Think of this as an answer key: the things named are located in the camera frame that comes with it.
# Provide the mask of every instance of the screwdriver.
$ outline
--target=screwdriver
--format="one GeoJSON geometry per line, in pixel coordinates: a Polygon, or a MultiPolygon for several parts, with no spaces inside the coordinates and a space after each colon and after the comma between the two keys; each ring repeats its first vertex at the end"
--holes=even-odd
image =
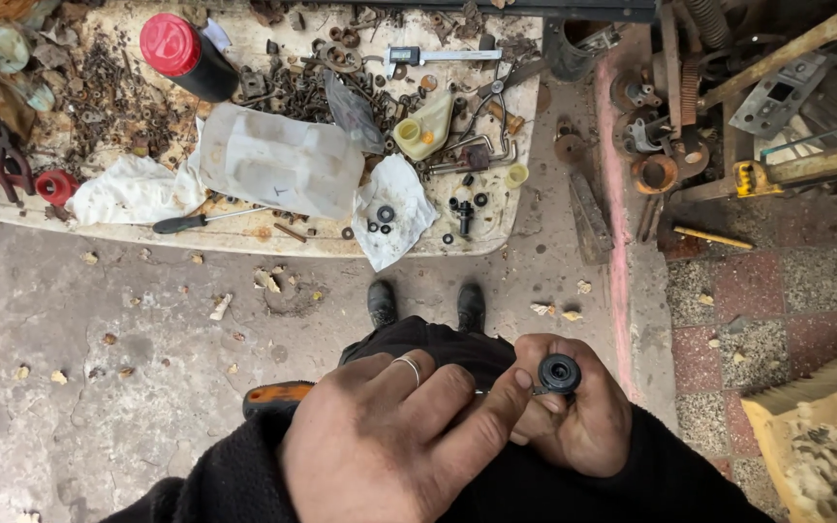
{"type": "Polygon", "coordinates": [[[237,212],[229,212],[228,214],[219,214],[206,218],[204,214],[197,214],[195,216],[187,216],[185,218],[168,218],[167,220],[160,220],[154,224],[151,229],[158,234],[173,234],[193,227],[204,227],[209,221],[218,220],[221,218],[228,218],[229,216],[237,216],[239,214],[248,214],[249,212],[257,212],[259,210],[267,210],[269,207],[249,208],[248,210],[239,210],[237,212]]]}

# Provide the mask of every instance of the plastic jug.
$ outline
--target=plastic jug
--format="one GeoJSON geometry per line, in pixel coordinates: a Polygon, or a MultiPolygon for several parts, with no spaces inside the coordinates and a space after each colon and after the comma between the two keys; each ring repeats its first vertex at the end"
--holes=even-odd
{"type": "Polygon", "coordinates": [[[205,120],[199,175],[213,191],[308,216],[354,210],[364,155],[338,126],[220,103],[205,120]]]}
{"type": "Polygon", "coordinates": [[[392,128],[392,138],[406,156],[424,160],[448,140],[454,95],[446,92],[392,128]]]}

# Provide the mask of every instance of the black washer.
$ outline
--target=black washer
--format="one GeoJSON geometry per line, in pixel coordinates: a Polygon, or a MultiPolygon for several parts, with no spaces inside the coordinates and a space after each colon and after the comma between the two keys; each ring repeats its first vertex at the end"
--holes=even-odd
{"type": "Polygon", "coordinates": [[[377,220],[380,223],[389,223],[396,217],[396,211],[392,210],[390,206],[383,206],[377,209],[377,220]]]}

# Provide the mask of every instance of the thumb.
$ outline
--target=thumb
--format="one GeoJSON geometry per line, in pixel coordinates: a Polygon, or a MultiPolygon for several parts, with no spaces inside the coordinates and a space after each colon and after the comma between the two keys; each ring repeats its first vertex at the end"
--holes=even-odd
{"type": "Polygon", "coordinates": [[[432,450],[437,483],[456,497],[499,454],[526,410],[533,381],[511,368],[496,379],[479,409],[451,429],[432,450]]]}

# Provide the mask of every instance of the black sleeve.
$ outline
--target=black sleeve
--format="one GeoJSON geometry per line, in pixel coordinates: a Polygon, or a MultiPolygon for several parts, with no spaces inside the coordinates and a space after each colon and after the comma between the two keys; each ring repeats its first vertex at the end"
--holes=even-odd
{"type": "Polygon", "coordinates": [[[290,421],[255,415],[207,450],[185,480],[161,479],[102,523],[297,523],[274,454],[290,421]]]}
{"type": "Polygon", "coordinates": [[[648,411],[632,405],[632,448],[625,468],[590,486],[634,503],[668,521],[774,521],[748,503],[737,485],[671,433],[648,411]]]}

